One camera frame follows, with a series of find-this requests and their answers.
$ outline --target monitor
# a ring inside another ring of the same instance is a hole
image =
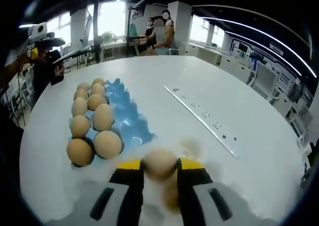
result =
[[[245,45],[242,44],[242,43],[239,43],[238,49],[240,49],[242,52],[246,53],[247,50],[248,50],[248,47],[245,46]]]
[[[142,17],[144,15],[145,8],[146,8],[146,0],[141,0],[133,6],[133,10],[132,10],[132,12],[133,12],[132,21],[133,22],[136,18]]]

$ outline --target ceiling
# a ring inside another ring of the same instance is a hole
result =
[[[168,4],[176,0],[148,0],[148,3]],[[319,75],[317,57],[311,49],[319,46],[319,33],[316,32],[316,18],[312,13],[316,9],[316,0],[180,0],[193,7],[193,13],[199,16],[217,17],[243,23],[279,39],[302,57],[315,73]],[[23,23],[46,21],[63,11],[78,7],[70,0],[40,0],[40,7],[27,14]],[[224,30],[250,38],[269,47],[272,39],[246,27],[227,22],[211,20],[212,24]],[[275,46],[284,52],[284,58],[303,75],[302,80],[309,88],[316,89],[318,80],[310,74],[301,61],[276,43]]]

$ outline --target blue egg carton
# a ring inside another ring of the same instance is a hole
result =
[[[122,139],[122,152],[151,141],[155,134],[149,131],[146,118],[138,113],[135,101],[130,98],[130,93],[125,89],[120,79],[117,78],[113,83],[106,81],[105,88],[106,94],[104,97],[109,101],[115,119],[110,130]],[[93,129],[93,114],[94,111],[92,110],[88,110],[84,114],[91,122],[91,128],[85,138],[91,142],[94,141],[95,136],[99,133],[99,131]]]

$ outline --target round table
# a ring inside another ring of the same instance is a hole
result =
[[[150,132],[166,147],[174,151],[180,140],[194,138],[198,160],[210,166],[213,181],[234,189],[256,215],[279,221],[295,204],[304,162],[297,136],[276,109],[234,76],[196,57],[147,56],[80,69],[42,93],[22,137],[20,184],[43,222],[67,216],[86,181],[109,177],[104,162],[73,168],[66,154],[76,87],[97,77],[124,82]],[[238,159],[163,88],[176,84],[211,106],[236,133],[242,148]]]

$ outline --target window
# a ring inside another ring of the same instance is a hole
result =
[[[56,38],[62,38],[65,41],[65,45],[71,43],[71,16],[69,12],[49,20],[46,25],[48,32],[54,32]]]
[[[224,41],[224,35],[225,35],[225,31],[218,27],[218,26],[214,26],[214,33],[213,33],[213,38],[211,40],[212,44],[217,44],[218,47],[222,47],[223,46],[223,41]]]
[[[190,29],[190,40],[207,42],[209,22],[199,16],[193,15],[193,21]]]
[[[93,17],[93,5],[87,7],[88,12]],[[99,4],[98,10],[98,33],[110,31],[118,37],[125,35],[126,3],[103,2]],[[93,26],[90,29],[89,40],[93,40]]]

